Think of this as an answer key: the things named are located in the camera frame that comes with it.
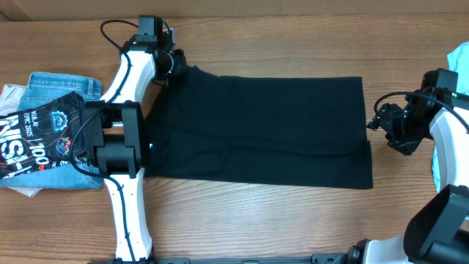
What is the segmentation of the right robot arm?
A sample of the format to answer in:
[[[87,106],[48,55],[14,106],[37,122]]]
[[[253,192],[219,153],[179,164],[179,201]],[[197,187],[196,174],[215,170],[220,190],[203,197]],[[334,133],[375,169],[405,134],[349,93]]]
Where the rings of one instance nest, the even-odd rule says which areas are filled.
[[[364,239],[337,263],[467,263],[468,96],[457,91],[458,74],[438,68],[424,74],[421,88],[403,92],[404,108],[379,98],[367,127],[382,128],[388,146],[410,155],[424,138],[435,142],[437,195],[409,222],[404,235]]]

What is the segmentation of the black t-shirt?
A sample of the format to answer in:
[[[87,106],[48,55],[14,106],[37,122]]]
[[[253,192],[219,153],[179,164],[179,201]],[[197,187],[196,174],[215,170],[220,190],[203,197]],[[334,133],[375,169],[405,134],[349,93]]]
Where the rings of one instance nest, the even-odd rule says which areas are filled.
[[[148,177],[368,189],[362,80],[215,76],[190,67],[146,118]]]

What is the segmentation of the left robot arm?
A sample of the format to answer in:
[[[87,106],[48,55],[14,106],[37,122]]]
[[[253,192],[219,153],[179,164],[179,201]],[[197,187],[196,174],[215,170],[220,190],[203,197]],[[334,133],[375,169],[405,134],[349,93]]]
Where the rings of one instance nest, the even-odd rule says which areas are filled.
[[[169,85],[186,71],[174,30],[164,19],[141,15],[137,34],[118,47],[121,63],[106,93],[86,103],[79,129],[89,159],[108,189],[117,235],[113,263],[154,263],[144,206],[144,170],[151,144],[141,102],[149,84]]]

